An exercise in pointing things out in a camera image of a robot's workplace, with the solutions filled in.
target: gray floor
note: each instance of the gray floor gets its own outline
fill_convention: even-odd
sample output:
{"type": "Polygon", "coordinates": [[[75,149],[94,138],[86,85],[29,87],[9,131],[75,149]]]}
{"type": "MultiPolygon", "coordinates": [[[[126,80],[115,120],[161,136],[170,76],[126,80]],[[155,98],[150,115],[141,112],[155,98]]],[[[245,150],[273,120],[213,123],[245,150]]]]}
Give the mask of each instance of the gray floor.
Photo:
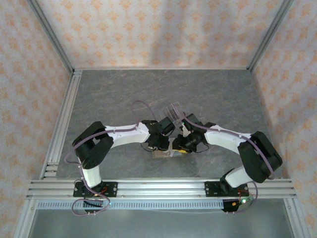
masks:
{"type": "Polygon", "coordinates": [[[282,199],[258,200],[244,213],[109,210],[96,217],[39,210],[29,238],[292,238],[282,199]]]}
{"type": "MultiPolygon", "coordinates": [[[[179,102],[183,110],[194,113],[203,123],[268,135],[264,115],[252,75],[247,70],[93,70],[84,71],[71,115],[57,177],[77,178],[78,168],[63,158],[72,141],[92,122],[120,126],[135,123],[130,107],[143,100],[157,117],[164,106],[179,102]]],[[[136,105],[140,119],[152,119],[143,105],[136,105]]],[[[235,153],[211,146],[200,154],[153,159],[139,144],[119,146],[107,154],[100,165],[105,179],[120,178],[219,178],[231,168],[241,166],[235,153]]]]}

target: black mounting plate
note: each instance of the black mounting plate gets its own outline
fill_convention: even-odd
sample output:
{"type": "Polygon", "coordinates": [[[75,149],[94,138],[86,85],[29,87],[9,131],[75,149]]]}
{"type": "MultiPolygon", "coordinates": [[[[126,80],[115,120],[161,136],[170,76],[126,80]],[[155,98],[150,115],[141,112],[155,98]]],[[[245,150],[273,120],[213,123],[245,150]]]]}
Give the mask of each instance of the black mounting plate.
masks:
{"type": "Polygon", "coordinates": [[[249,196],[249,193],[246,192],[248,190],[246,183],[225,192],[220,188],[220,181],[205,182],[206,197],[239,197],[239,190],[241,190],[241,197],[249,196]]]}
{"type": "MultiPolygon", "coordinates": [[[[118,183],[103,181],[101,184],[97,185],[96,187],[93,187],[92,190],[101,193],[107,197],[116,197],[118,191],[118,183]]],[[[94,197],[95,195],[86,188],[83,181],[78,180],[75,182],[73,196],[86,198],[94,197]]]]}

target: wall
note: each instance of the wall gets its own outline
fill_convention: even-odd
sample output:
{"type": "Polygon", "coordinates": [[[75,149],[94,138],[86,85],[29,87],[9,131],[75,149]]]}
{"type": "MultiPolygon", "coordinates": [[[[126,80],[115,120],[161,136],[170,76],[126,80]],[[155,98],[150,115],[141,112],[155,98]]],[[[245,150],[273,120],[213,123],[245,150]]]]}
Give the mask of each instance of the wall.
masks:
{"type": "Polygon", "coordinates": [[[317,237],[317,2],[295,0],[255,70],[284,173],[317,237]]]}
{"type": "Polygon", "coordinates": [[[281,3],[39,0],[75,68],[246,68],[281,3]]]}
{"type": "Polygon", "coordinates": [[[25,0],[0,1],[0,234],[38,178],[69,74],[25,0]]]}

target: orange patterned wall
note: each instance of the orange patterned wall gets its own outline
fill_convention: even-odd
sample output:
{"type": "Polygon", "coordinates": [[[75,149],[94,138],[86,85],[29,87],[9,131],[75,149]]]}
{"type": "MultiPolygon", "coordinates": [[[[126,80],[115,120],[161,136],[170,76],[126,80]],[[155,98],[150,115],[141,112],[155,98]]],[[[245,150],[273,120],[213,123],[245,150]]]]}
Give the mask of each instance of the orange patterned wall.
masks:
{"type": "Polygon", "coordinates": [[[0,1],[0,236],[38,178],[69,74],[26,0],[0,1]]]}
{"type": "Polygon", "coordinates": [[[282,0],[39,0],[73,67],[246,68],[282,0]]]}
{"type": "Polygon", "coordinates": [[[317,238],[317,2],[295,0],[258,63],[262,106],[317,238]]]}

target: gray marble surface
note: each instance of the gray marble surface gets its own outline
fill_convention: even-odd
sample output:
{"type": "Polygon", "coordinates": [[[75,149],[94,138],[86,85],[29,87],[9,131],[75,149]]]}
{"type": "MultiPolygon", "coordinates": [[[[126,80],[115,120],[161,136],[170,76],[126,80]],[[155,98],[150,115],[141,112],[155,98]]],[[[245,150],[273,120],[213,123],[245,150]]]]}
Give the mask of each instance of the gray marble surface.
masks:
{"type": "MultiPolygon", "coordinates": [[[[78,168],[63,158],[72,141],[91,123],[121,126],[135,123],[130,111],[133,101],[143,100],[159,111],[179,102],[187,113],[245,133],[260,130],[268,135],[264,115],[247,70],[87,70],[82,74],[57,177],[77,178],[78,168]]],[[[135,106],[140,119],[152,119],[142,104],[135,106]]],[[[76,160],[73,154],[70,160],[76,160]]],[[[100,165],[105,179],[121,178],[219,178],[231,168],[242,165],[240,157],[226,149],[210,146],[199,154],[153,159],[140,144],[118,146],[100,165]]]]}

